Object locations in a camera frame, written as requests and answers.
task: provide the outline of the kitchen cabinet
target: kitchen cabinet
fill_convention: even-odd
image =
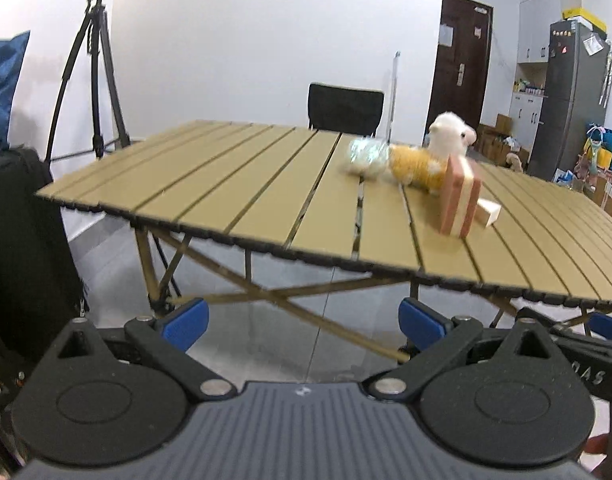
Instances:
[[[512,130],[510,134],[529,152],[532,151],[537,136],[542,103],[543,97],[541,96],[521,92],[512,94],[510,105]]]
[[[547,63],[550,25],[562,20],[562,12],[581,7],[582,0],[526,0],[519,6],[518,63]]]

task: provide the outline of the refrigerator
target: refrigerator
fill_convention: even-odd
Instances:
[[[584,41],[602,49],[590,54]],[[575,21],[550,26],[550,57],[541,116],[530,155],[528,174],[552,180],[557,169],[573,170],[586,141],[586,125],[603,125],[599,104],[608,59],[608,45]]]

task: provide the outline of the chair backrest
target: chair backrest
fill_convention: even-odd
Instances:
[[[373,136],[381,122],[384,93],[312,83],[308,91],[310,127]]]

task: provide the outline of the screw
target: screw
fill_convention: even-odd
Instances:
[[[399,395],[406,391],[406,383],[401,379],[384,378],[375,383],[375,389],[384,395]]]
[[[222,397],[232,389],[232,384],[224,379],[208,379],[199,387],[204,395],[211,397]]]

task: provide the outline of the black bag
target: black bag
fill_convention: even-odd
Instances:
[[[0,336],[30,362],[85,306],[60,208],[34,196],[51,182],[35,150],[0,153]]]

